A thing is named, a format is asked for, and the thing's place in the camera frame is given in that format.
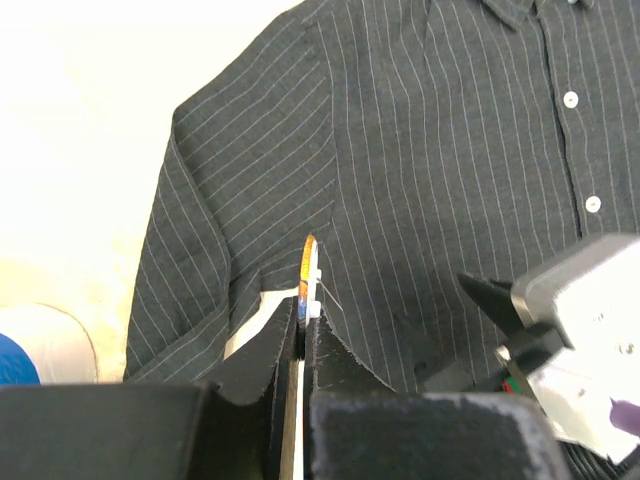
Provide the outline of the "round white yellow brooch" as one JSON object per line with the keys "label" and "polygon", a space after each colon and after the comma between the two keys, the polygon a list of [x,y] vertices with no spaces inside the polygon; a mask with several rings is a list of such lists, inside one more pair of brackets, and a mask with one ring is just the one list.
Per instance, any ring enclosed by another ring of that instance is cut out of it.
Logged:
{"label": "round white yellow brooch", "polygon": [[321,317],[322,303],[316,299],[318,286],[342,311],[342,306],[322,282],[322,270],[318,267],[318,262],[318,242],[314,235],[309,234],[303,247],[299,274],[297,322],[300,328],[306,328],[311,320]]}

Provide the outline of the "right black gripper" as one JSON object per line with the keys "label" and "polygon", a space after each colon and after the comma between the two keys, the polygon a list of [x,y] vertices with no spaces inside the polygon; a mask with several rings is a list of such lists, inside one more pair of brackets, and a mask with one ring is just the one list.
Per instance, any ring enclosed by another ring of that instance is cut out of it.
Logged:
{"label": "right black gripper", "polygon": [[505,336],[495,351],[498,371],[477,381],[468,391],[533,395],[527,377],[560,350],[558,328],[545,322],[525,326],[512,303],[509,282],[467,273],[460,273],[457,278],[463,291]]}

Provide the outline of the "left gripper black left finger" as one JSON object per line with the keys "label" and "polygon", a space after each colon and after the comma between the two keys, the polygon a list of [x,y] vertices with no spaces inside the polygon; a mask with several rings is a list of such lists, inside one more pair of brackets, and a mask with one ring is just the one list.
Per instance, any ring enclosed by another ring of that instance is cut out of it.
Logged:
{"label": "left gripper black left finger", "polygon": [[296,303],[192,383],[1,391],[5,479],[290,479]]}

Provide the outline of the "black pinstriped button shirt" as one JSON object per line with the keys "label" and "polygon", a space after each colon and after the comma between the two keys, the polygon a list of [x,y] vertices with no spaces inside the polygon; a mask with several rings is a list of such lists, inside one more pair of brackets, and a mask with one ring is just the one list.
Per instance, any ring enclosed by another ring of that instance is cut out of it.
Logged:
{"label": "black pinstriped button shirt", "polygon": [[[637,2],[306,1],[173,112],[124,377],[197,381],[291,299],[296,361],[325,318],[390,391],[503,394],[468,391],[505,336],[457,275],[638,230]],[[318,286],[300,328],[309,234],[342,311]]]}

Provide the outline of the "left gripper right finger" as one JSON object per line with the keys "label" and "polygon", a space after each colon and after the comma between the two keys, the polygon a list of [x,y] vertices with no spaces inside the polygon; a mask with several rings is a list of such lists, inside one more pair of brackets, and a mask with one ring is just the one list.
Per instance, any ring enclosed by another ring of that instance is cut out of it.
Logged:
{"label": "left gripper right finger", "polygon": [[307,331],[307,479],[567,479],[532,401],[506,394],[398,394],[357,362],[325,318]]}

